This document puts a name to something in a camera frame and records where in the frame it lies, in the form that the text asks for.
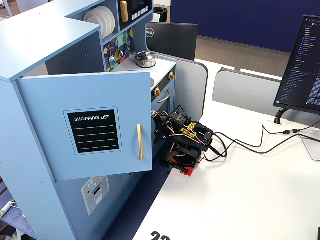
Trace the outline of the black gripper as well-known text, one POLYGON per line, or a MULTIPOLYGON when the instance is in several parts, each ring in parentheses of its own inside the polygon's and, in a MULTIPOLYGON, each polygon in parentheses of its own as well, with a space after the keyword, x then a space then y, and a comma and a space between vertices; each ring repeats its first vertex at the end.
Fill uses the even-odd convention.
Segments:
POLYGON ((163 111, 160 116, 155 116, 152 119, 155 124, 153 141, 155 145, 160 141, 164 141, 169 136, 192 136, 187 126, 191 121, 179 112, 168 114, 163 111))

